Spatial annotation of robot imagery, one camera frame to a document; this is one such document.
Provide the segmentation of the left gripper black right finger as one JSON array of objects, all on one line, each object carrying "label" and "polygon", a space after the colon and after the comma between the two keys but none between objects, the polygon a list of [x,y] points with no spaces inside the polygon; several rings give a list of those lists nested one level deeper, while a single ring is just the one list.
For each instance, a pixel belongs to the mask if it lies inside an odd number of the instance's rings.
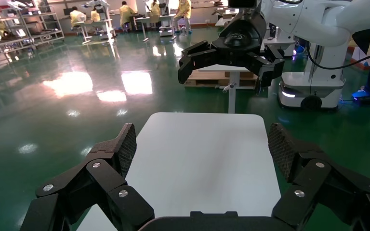
[{"label": "left gripper black right finger", "polygon": [[280,123],[270,126],[268,148],[290,184],[273,218],[301,231],[323,205],[351,230],[370,231],[370,178],[337,164],[316,144],[294,138]]}]

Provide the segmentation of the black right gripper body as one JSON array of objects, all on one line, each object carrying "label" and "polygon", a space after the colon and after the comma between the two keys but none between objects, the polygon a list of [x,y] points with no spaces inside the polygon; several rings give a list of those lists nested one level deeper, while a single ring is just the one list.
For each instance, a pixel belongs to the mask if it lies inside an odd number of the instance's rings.
[{"label": "black right gripper body", "polygon": [[261,13],[238,13],[215,41],[215,61],[221,65],[273,65],[276,55],[260,49],[266,33]]}]

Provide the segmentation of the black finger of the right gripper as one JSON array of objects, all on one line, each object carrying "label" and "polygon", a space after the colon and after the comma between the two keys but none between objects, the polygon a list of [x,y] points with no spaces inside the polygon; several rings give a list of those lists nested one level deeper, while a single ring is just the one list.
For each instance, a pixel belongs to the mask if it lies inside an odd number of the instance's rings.
[{"label": "black finger of the right gripper", "polygon": [[215,64],[223,64],[227,58],[225,51],[204,40],[182,51],[177,72],[178,82],[185,84],[194,70]]},{"label": "black finger of the right gripper", "polygon": [[256,54],[249,52],[246,54],[246,68],[258,77],[256,84],[256,94],[260,94],[263,88],[268,88],[273,79],[281,76],[285,59],[284,51],[274,45],[265,45],[264,51]]}]

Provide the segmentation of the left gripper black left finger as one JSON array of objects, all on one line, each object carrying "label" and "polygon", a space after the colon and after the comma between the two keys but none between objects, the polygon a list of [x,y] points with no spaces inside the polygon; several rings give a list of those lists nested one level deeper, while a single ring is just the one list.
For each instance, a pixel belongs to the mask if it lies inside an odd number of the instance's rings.
[{"label": "left gripper black left finger", "polygon": [[137,148],[135,127],[97,143],[82,162],[39,186],[23,231],[68,231],[93,205],[119,231],[137,231],[155,217],[151,205],[126,181]]}]

